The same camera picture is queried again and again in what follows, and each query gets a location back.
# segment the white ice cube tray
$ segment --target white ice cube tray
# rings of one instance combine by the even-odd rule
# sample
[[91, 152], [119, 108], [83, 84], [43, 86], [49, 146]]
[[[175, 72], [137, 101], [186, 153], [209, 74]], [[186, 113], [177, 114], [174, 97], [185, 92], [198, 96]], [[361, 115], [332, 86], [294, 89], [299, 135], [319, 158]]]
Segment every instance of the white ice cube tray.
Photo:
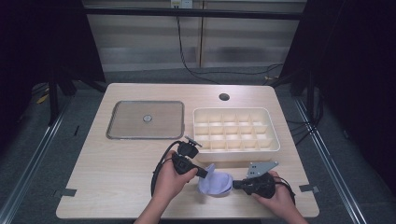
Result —
[[197, 108], [193, 131], [201, 162], [269, 161], [280, 148], [265, 108]]

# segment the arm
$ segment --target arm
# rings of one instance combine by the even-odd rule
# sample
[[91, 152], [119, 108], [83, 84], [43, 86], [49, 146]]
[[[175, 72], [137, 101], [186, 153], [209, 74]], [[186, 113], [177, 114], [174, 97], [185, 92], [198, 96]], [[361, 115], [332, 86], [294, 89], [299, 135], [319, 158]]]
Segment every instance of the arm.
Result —
[[[279, 176], [277, 172], [268, 172], [272, 176]], [[283, 218], [289, 224], [308, 223], [297, 210], [290, 197], [289, 191], [283, 185], [276, 185], [276, 193], [271, 199], [266, 199], [257, 194], [252, 196], [262, 205], [268, 207], [275, 215]]]
[[172, 150], [166, 155], [163, 168], [158, 175], [154, 194], [145, 210], [134, 222], [135, 224], [157, 224], [169, 203], [198, 172], [198, 169], [194, 168], [184, 175], [179, 175], [172, 163], [172, 154], [174, 153], [175, 151]]

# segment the human hand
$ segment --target human hand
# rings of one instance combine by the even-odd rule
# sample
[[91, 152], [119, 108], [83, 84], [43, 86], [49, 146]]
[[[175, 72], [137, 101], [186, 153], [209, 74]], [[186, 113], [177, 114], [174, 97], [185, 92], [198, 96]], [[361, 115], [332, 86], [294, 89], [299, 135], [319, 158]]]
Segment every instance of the human hand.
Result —
[[[268, 173], [275, 179], [279, 177], [279, 174], [275, 171], [269, 171]], [[307, 223], [294, 205], [289, 190], [283, 185], [276, 185], [276, 192], [270, 199], [263, 198], [255, 193], [252, 196], [259, 203], [269, 208], [275, 215], [285, 219], [289, 223]]]
[[184, 185], [195, 177], [198, 172], [197, 168], [188, 171], [184, 175], [179, 175], [172, 163], [172, 155], [176, 153], [171, 150], [166, 155], [163, 167], [158, 174], [152, 198], [172, 201], [183, 189]]

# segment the wooden table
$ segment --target wooden table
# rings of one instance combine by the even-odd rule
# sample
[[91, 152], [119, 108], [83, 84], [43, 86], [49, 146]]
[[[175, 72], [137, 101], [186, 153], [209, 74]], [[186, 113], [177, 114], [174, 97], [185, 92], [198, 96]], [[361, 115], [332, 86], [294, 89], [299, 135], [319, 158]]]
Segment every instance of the wooden table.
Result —
[[[221, 93], [230, 95], [222, 101]], [[291, 184], [304, 217], [318, 215], [318, 205], [307, 185], [303, 165], [273, 88], [264, 86], [190, 84], [111, 84], [67, 184], [74, 197], [63, 196], [56, 214], [60, 218], [137, 218], [150, 199], [152, 172], [164, 151], [175, 140], [111, 140], [106, 138], [113, 108], [118, 101], [181, 101], [185, 106], [185, 135], [193, 136], [192, 111], [197, 107], [264, 107], [274, 123], [280, 150], [274, 169]], [[243, 179], [247, 162], [217, 164], [218, 171]], [[195, 177], [170, 203], [163, 218], [264, 218], [274, 215], [242, 190], [225, 197], [197, 191]]]

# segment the power outlet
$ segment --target power outlet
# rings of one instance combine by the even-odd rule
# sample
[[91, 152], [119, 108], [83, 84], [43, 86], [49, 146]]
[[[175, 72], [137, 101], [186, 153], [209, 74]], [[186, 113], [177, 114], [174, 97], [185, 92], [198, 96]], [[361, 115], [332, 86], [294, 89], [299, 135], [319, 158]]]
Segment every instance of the power outlet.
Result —
[[181, 0], [171, 0], [171, 8], [181, 8]]
[[181, 0], [182, 8], [192, 8], [192, 0]]

